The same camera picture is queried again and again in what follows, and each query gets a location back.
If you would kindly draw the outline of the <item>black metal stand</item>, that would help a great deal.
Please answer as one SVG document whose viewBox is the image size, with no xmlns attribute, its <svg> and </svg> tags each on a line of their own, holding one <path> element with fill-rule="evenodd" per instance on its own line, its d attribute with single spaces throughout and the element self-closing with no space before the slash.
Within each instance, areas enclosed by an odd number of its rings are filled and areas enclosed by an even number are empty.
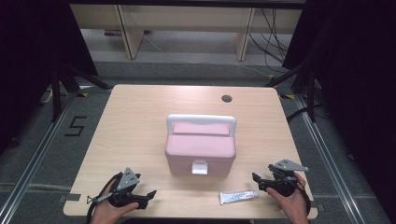
<svg viewBox="0 0 396 224">
<path fill-rule="evenodd" d="M 308 117 L 312 122 L 315 122 L 314 113 L 314 95 L 315 95 L 315 74 L 312 69 L 305 63 L 297 65 L 295 68 L 289 70 L 289 72 L 283 74 L 282 76 L 271 80 L 269 83 L 265 84 L 265 87 L 273 88 L 274 86 L 280 84 L 281 82 L 295 77 L 290 89 L 293 93 L 300 94 L 303 91 L 307 91 L 307 105 L 301 112 L 306 112 Z"/>
<path fill-rule="evenodd" d="M 91 82 L 91 84 L 104 89 L 111 90 L 112 86 L 106 84 L 105 82 L 99 80 L 98 78 L 85 73 L 84 71 L 65 64 L 65 63 L 57 63 L 54 67 L 54 71 L 51 75 L 51 87 L 52 87 L 52 105 L 53 105 L 53 115 L 52 122 L 54 122 L 57 118 L 60 117 L 62 112 L 62 103 L 61 103 L 61 84 L 63 84 L 64 88 L 67 92 L 77 93 L 80 90 L 80 87 L 75 80 L 75 76 L 82 77 L 83 79 Z"/>
</svg>

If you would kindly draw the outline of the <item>person's left hand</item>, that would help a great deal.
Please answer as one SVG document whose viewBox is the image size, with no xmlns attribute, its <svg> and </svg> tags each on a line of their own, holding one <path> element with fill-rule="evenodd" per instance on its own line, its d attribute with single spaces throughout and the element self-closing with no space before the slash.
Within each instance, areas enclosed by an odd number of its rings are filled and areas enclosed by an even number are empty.
<svg viewBox="0 0 396 224">
<path fill-rule="evenodd" d="M 108 201 L 95 206 L 89 224 L 116 224 L 125 214 L 137 209 L 138 203 L 130 203 L 123 207 L 114 207 Z"/>
</svg>

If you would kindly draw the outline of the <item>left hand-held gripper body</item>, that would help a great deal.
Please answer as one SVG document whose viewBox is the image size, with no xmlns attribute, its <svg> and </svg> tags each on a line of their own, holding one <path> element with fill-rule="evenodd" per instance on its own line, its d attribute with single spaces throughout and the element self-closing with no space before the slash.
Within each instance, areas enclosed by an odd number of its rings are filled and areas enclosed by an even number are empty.
<svg viewBox="0 0 396 224">
<path fill-rule="evenodd" d="M 123 207 L 130 203 L 136 203 L 133 190 L 139 183 L 139 175 L 136 175 L 131 168 L 127 167 L 120 173 L 110 188 L 112 195 L 108 201 L 114 207 Z"/>
</svg>

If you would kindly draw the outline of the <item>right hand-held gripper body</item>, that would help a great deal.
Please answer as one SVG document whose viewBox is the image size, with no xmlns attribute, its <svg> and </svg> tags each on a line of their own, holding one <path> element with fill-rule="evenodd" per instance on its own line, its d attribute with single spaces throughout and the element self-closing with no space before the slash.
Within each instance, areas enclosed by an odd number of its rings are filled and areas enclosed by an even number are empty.
<svg viewBox="0 0 396 224">
<path fill-rule="evenodd" d="M 289 197 L 297 188 L 296 171 L 308 172 L 309 168 L 289 159 L 283 159 L 268 166 L 275 179 L 274 189 L 282 196 Z"/>
</svg>

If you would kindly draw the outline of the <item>grey tape strip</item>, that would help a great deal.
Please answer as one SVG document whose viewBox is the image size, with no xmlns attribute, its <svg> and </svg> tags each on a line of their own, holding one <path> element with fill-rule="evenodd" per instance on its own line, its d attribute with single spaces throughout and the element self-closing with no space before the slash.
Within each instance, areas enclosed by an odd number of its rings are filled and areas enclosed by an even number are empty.
<svg viewBox="0 0 396 224">
<path fill-rule="evenodd" d="M 59 203 L 65 203 L 68 201 L 78 202 L 80 200 L 80 197 L 81 197 L 80 194 L 69 193 L 67 195 L 61 195 L 58 202 Z"/>
</svg>

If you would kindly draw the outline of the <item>person's right hand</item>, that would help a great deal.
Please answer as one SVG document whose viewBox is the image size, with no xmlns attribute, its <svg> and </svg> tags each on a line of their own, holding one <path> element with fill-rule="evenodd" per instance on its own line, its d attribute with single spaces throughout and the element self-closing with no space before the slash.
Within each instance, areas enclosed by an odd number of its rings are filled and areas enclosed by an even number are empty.
<svg viewBox="0 0 396 224">
<path fill-rule="evenodd" d="M 275 189 L 267 188 L 266 192 L 277 201 L 275 210 L 282 211 L 292 224 L 309 224 L 306 212 L 306 202 L 302 190 L 305 187 L 305 180 L 299 175 L 295 175 L 299 185 L 289 197 L 282 196 Z"/>
</svg>

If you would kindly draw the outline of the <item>pink storage box white handle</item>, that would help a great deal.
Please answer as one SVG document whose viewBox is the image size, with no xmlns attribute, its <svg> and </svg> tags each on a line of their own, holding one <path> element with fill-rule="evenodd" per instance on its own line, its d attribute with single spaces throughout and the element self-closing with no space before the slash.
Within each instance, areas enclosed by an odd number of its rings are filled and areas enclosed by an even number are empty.
<svg viewBox="0 0 396 224">
<path fill-rule="evenodd" d="M 165 157 L 174 175 L 227 176 L 236 157 L 236 119 L 171 114 L 166 119 Z"/>
</svg>

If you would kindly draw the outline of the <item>white ointment tube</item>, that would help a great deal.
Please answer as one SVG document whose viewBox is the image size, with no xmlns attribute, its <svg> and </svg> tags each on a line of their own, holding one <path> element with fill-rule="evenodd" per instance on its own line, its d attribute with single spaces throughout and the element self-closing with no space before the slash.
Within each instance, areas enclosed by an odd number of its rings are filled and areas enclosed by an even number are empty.
<svg viewBox="0 0 396 224">
<path fill-rule="evenodd" d="M 219 194 L 219 204 L 224 205 L 226 203 L 236 203 L 245 200 L 250 200 L 258 197 L 259 195 L 260 193 L 256 190 L 246 190 L 246 191 L 239 191 L 234 193 L 221 192 Z"/>
</svg>

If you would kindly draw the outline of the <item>black curtain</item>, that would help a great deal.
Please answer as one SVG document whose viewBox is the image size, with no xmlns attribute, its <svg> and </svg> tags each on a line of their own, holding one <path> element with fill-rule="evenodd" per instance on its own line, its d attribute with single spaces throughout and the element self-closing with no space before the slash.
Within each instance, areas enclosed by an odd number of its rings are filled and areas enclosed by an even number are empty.
<svg viewBox="0 0 396 224">
<path fill-rule="evenodd" d="M 285 67 L 322 28 L 313 70 L 328 110 L 390 222 L 396 224 L 396 0 L 305 0 Z"/>
<path fill-rule="evenodd" d="M 0 0 L 0 154 L 50 84 L 58 63 L 97 74 L 71 0 Z"/>
</svg>

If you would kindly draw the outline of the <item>metal floor rail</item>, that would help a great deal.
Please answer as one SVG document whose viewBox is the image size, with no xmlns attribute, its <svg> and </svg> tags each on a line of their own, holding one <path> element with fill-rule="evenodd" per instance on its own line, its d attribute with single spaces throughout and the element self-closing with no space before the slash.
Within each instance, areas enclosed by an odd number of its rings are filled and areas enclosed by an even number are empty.
<svg viewBox="0 0 396 224">
<path fill-rule="evenodd" d="M 307 112 L 303 113 L 303 118 L 350 222 L 352 224 L 366 224 L 365 218 L 348 188 L 345 179 L 342 177 L 317 124 L 311 120 Z"/>
<path fill-rule="evenodd" d="M 61 105 L 60 114 L 51 121 L 48 127 L 45 129 L 45 133 L 40 138 L 38 146 L 35 148 L 32 157 L 28 163 L 23 167 L 23 171 L 18 178 L 18 181 L 12 185 L 12 189 L 7 196 L 7 199 L 0 207 L 0 224 L 8 224 L 13 218 L 21 200 L 28 189 L 35 173 L 37 172 L 41 162 L 44 160 L 47 152 L 49 151 L 50 144 L 58 132 L 62 122 L 64 121 L 65 114 L 67 113 L 70 105 L 76 98 L 75 93 L 68 93 L 64 102 Z"/>
</svg>

